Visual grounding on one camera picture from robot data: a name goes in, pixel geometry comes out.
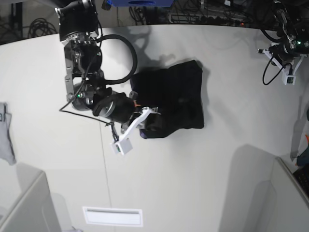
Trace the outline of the black T-shirt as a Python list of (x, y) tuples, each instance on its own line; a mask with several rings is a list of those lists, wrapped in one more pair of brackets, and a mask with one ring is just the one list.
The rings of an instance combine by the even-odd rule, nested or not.
[(162, 129), (140, 129), (143, 139), (166, 138), (180, 129), (204, 128), (201, 98), (203, 70), (196, 60), (169, 68), (144, 70), (130, 79), (138, 105), (158, 108)]

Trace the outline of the black power strip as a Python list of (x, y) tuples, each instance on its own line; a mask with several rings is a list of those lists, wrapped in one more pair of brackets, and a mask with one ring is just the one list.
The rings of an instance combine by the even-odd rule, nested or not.
[(245, 26), (245, 23), (239, 20), (219, 16), (217, 17), (201, 16), (199, 22), (201, 24), (216, 25), (216, 26), (232, 26), (232, 27)]

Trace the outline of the blue box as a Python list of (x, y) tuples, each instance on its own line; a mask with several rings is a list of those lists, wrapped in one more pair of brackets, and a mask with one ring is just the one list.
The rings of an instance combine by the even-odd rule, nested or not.
[(174, 0), (109, 0), (108, 3), (115, 7), (145, 6), (145, 7), (170, 7)]

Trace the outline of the black keyboard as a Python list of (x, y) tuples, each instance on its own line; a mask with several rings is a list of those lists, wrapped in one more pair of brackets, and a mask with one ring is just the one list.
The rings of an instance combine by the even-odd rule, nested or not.
[(309, 166), (306, 165), (304, 167), (299, 168), (297, 171), (293, 173), (293, 176), (306, 193), (309, 195)]

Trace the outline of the grey partition panel left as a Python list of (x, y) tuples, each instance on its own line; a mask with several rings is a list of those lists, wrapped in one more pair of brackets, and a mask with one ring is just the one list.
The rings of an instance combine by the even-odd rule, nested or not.
[(45, 172), (38, 172), (0, 220), (2, 232), (60, 232)]

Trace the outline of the grey partition panel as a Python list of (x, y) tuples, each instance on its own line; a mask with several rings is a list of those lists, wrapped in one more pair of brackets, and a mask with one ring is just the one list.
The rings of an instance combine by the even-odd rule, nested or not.
[(38, 172), (0, 220), (2, 232), (60, 232), (45, 172)]
[(307, 232), (309, 199), (281, 158), (276, 158), (271, 182), (276, 192), (275, 231)]

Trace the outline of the grey folded garment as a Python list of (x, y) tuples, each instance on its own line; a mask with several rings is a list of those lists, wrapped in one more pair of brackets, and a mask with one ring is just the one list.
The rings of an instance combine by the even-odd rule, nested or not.
[(0, 158), (9, 165), (16, 164), (13, 145), (9, 134), (12, 115), (7, 112), (7, 104), (0, 103)]

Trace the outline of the grey partition panel right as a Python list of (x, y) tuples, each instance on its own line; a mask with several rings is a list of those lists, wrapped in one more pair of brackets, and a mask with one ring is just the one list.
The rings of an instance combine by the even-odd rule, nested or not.
[(281, 158), (276, 158), (271, 182), (276, 192), (275, 231), (307, 232), (309, 199)]

